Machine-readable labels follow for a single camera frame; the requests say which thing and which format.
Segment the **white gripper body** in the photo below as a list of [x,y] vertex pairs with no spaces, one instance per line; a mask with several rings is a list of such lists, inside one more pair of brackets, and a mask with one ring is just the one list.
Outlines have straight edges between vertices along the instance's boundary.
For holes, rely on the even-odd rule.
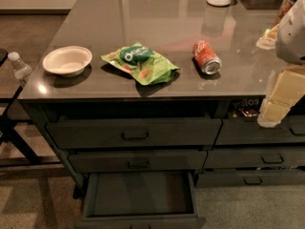
[[275,127],[304,95],[304,66],[292,64],[280,73],[271,71],[257,123],[264,128]]

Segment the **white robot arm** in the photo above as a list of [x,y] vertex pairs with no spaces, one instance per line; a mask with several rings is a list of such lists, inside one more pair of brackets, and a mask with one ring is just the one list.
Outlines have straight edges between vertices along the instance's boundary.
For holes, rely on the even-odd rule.
[[278,125],[305,95],[305,0],[297,0],[276,28],[275,54],[288,67],[269,75],[257,118],[265,128]]

